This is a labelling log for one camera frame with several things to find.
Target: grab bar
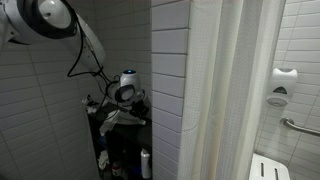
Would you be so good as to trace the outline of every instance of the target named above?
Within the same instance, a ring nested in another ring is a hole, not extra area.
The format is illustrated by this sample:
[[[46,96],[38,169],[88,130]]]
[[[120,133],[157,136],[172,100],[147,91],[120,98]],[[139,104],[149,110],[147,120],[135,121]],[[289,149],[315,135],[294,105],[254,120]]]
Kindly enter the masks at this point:
[[[281,122],[283,123],[283,125],[287,126],[290,129],[320,137],[320,131],[296,126],[296,125],[294,125],[294,121],[290,118],[282,118]]]

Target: bathroom wall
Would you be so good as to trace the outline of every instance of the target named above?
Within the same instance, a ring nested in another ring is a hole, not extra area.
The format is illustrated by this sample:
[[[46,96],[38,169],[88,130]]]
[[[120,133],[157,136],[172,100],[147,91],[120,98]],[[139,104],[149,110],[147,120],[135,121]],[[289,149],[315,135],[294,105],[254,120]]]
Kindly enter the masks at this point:
[[[70,2],[96,30],[93,2]],[[67,78],[75,55],[57,41],[1,50],[1,180],[98,179],[80,103],[98,91],[90,78]]]
[[[178,172],[190,1],[152,0],[153,179]]]
[[[281,117],[320,130],[320,1],[287,0],[274,67],[299,72],[294,96],[285,108],[266,105],[256,151],[288,166],[293,180],[320,176],[320,137],[279,124]]]
[[[126,69],[140,75],[151,99],[150,0],[95,0],[98,37],[106,50],[105,72]]]

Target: white soap dispenser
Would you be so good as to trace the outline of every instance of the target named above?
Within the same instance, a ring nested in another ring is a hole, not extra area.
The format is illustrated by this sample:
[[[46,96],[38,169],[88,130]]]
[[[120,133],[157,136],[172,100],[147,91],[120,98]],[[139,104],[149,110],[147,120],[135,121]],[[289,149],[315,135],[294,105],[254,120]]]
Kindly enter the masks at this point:
[[[269,82],[268,103],[277,107],[287,105],[292,98],[297,80],[297,70],[274,68]]]

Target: bottle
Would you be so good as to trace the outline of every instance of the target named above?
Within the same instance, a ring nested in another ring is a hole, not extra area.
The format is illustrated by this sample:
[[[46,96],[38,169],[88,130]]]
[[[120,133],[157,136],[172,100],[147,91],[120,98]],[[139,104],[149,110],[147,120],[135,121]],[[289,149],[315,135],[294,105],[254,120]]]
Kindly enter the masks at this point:
[[[149,179],[151,178],[151,168],[149,165],[150,161],[150,154],[147,150],[142,149],[141,151],[141,171],[142,171],[142,178]]]

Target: shower curtain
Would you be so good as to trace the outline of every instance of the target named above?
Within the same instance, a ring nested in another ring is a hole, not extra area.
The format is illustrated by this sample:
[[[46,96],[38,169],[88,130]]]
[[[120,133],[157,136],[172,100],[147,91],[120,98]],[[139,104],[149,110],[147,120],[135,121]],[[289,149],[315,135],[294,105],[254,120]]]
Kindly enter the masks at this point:
[[[193,0],[179,180],[247,180],[285,0]]]

